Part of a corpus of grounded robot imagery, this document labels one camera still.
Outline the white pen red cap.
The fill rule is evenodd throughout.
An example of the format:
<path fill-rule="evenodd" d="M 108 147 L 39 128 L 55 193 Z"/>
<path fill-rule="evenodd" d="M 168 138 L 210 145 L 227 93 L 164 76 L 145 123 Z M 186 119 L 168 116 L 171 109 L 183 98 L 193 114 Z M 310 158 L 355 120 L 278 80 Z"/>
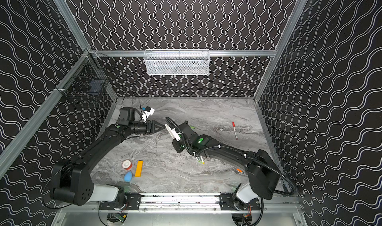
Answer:
<path fill-rule="evenodd" d="M 235 139 L 238 140 L 238 135 L 237 135 L 237 131 L 236 131 L 235 122 L 232 122 L 232 126 L 233 126 L 233 131 L 234 131 Z"/>

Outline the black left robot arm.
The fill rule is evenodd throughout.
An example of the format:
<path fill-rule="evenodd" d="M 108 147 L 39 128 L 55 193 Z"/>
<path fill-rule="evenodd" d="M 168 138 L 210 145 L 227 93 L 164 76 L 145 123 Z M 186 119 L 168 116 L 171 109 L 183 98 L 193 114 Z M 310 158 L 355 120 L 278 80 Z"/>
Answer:
<path fill-rule="evenodd" d="M 55 201 L 82 206 L 88 202 L 110 202 L 116 208 L 126 204 L 124 190 L 113 185 L 97 185 L 91 178 L 95 166 L 116 146 L 130 138 L 149 136 L 165 129 L 155 120 L 136 117 L 139 110 L 123 107 L 116 123 L 109 125 L 89 147 L 70 160 L 53 166 L 49 196 Z"/>

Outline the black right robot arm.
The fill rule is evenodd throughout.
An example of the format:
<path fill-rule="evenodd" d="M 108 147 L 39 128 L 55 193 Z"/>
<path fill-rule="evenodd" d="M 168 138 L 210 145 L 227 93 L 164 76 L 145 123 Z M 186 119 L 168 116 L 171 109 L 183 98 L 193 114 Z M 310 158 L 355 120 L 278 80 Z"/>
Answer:
<path fill-rule="evenodd" d="M 274 194 L 298 195 L 296 184 L 279 170 L 266 151 L 238 149 L 209 135 L 198 135 L 187 121 L 178 125 L 170 117 L 165 120 L 173 138 L 173 147 L 178 153 L 185 150 L 200 162 L 204 158 L 214 158 L 236 167 L 248 176 L 248 184 L 242 188 L 249 188 L 257 197 L 271 200 Z"/>

